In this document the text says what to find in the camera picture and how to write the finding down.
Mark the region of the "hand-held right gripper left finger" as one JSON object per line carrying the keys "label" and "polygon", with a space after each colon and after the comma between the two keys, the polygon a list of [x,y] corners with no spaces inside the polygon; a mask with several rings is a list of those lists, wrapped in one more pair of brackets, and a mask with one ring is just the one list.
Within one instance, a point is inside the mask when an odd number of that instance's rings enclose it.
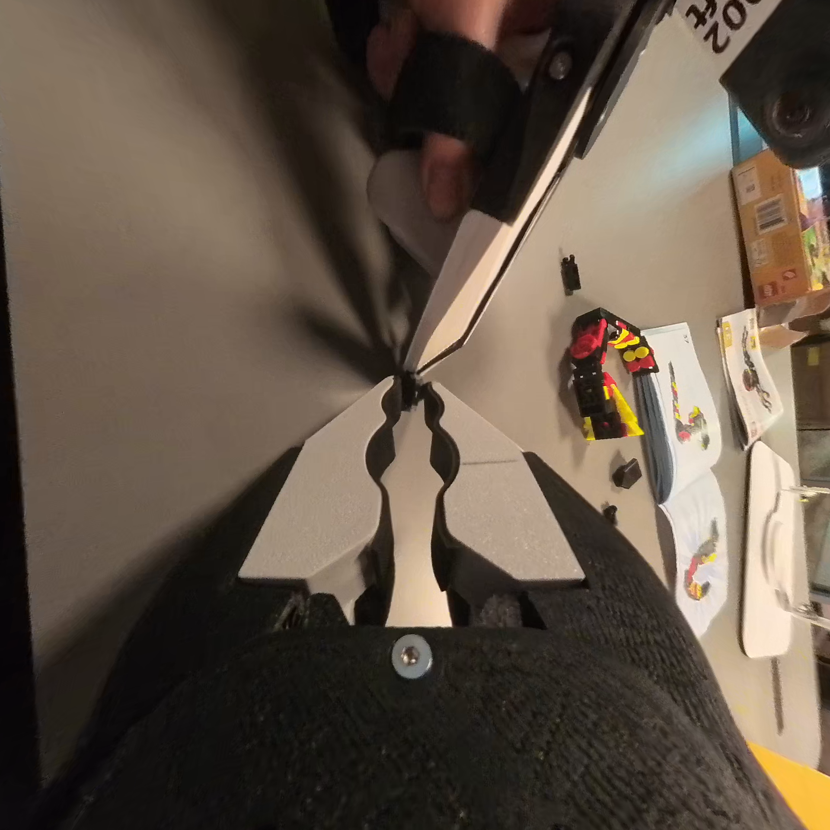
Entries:
{"label": "hand-held right gripper left finger", "polygon": [[399,379],[384,379],[302,445],[238,573],[335,597],[347,619],[383,626],[395,582],[383,473],[395,459]]}

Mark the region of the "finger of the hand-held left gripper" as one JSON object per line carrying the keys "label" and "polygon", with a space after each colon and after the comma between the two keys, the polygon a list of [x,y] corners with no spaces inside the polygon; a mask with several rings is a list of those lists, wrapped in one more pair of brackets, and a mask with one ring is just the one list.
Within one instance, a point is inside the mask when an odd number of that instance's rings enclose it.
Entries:
{"label": "finger of the hand-held left gripper", "polygon": [[564,174],[558,169],[547,187],[535,185],[512,221],[475,209],[463,216],[419,317],[419,376],[472,336]]}
{"label": "finger of the hand-held left gripper", "polygon": [[427,372],[469,339],[567,166],[592,92],[577,98],[516,218],[501,221],[475,209],[465,214],[403,359],[404,372]]}

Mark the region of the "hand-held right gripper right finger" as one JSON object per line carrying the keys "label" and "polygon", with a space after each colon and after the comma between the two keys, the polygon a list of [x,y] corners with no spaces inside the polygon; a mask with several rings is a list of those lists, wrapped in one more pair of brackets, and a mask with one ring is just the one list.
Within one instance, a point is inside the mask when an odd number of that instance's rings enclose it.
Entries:
{"label": "hand-held right gripper right finger", "polygon": [[421,399],[441,480],[431,565],[451,625],[532,626],[530,595],[584,587],[584,570],[524,451],[441,384]]}

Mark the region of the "red yellow toy brick arm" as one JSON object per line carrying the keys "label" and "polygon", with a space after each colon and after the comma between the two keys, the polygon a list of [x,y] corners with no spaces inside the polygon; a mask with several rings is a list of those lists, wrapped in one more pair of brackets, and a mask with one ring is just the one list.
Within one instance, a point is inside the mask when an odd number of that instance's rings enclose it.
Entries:
{"label": "red yellow toy brick arm", "polygon": [[568,359],[587,441],[641,437],[644,433],[607,371],[609,348],[619,354],[623,368],[634,379],[659,371],[653,349],[638,327],[603,308],[576,317]]}

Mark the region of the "person's left hand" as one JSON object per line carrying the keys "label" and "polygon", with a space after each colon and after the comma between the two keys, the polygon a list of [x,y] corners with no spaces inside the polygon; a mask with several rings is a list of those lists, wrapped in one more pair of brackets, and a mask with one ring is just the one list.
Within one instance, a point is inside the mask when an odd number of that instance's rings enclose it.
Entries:
{"label": "person's left hand", "polygon": [[[367,72],[372,88],[389,103],[420,32],[461,36],[498,51],[513,36],[550,28],[552,1],[417,1],[397,5],[368,35]],[[431,214],[449,221],[465,211],[476,184],[476,156],[466,140],[425,133],[421,140],[421,190]]]}

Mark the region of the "open instruction booklet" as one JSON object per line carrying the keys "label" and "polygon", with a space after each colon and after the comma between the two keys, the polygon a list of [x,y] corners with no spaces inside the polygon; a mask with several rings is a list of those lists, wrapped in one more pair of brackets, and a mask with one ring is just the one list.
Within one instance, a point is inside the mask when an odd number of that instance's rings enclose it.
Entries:
{"label": "open instruction booklet", "polygon": [[634,382],[649,479],[671,532],[677,606],[702,638],[729,593],[727,513],[714,474],[721,423],[689,325],[643,334],[658,366]]}

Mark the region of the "wooden book stand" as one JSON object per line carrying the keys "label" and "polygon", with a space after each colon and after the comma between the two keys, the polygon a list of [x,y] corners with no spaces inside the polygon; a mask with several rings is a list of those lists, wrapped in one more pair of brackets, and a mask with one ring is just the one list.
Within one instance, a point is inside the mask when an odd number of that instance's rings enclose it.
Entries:
{"label": "wooden book stand", "polygon": [[828,497],[828,488],[798,485],[792,466],[762,441],[749,454],[745,515],[741,645],[747,658],[779,658],[791,646],[799,620],[828,630],[828,619],[798,601],[795,578],[806,561],[797,555],[796,520],[802,505]]}

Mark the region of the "closed instruction booklet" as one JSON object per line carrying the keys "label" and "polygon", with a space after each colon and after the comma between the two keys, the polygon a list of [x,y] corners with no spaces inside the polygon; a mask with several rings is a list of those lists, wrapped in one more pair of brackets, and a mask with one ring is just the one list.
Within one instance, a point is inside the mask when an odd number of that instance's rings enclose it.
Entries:
{"label": "closed instruction booklet", "polygon": [[783,403],[763,359],[756,309],[718,320],[717,335],[734,424],[743,451],[780,419]]}

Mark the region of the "open cardboard box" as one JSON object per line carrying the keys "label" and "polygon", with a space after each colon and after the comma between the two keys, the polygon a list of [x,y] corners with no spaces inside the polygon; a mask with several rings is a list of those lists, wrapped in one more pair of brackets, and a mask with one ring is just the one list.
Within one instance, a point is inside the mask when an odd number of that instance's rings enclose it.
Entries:
{"label": "open cardboard box", "polygon": [[731,172],[750,291],[785,319],[825,316],[829,305],[828,165],[794,169],[771,149]]}

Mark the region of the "yellow plastic bin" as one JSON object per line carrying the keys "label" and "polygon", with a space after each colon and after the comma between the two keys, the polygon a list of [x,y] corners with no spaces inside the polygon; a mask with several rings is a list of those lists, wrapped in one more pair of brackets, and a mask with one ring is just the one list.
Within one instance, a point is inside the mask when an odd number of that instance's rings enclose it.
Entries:
{"label": "yellow plastic bin", "polygon": [[828,829],[829,777],[759,744],[748,747],[804,827]]}

